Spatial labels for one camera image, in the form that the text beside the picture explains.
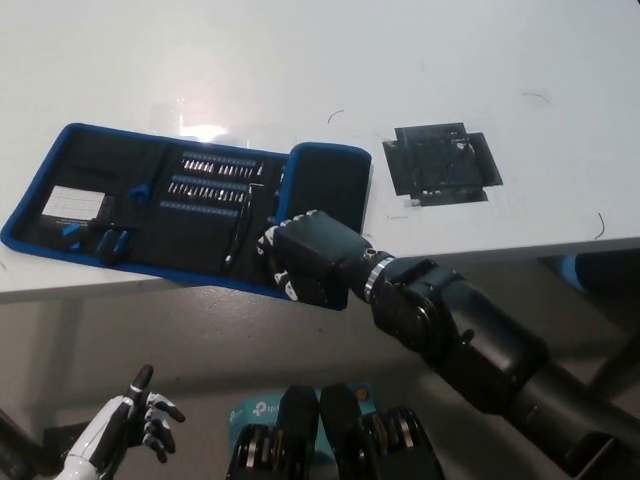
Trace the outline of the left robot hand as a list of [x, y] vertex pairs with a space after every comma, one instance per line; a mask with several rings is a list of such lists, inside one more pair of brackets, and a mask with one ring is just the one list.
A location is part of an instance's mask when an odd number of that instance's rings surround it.
[[149, 389], [154, 369], [145, 364], [126, 391], [107, 401], [84, 428], [63, 462], [59, 479], [112, 479], [130, 448], [144, 446], [162, 464], [176, 452], [170, 422], [185, 415]]

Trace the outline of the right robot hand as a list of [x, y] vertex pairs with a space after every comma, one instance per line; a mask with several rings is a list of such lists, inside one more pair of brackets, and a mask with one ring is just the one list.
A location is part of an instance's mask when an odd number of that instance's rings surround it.
[[345, 291], [365, 298], [375, 259], [356, 231], [318, 210], [270, 227], [257, 240], [269, 277], [288, 299], [316, 306], [338, 304]]

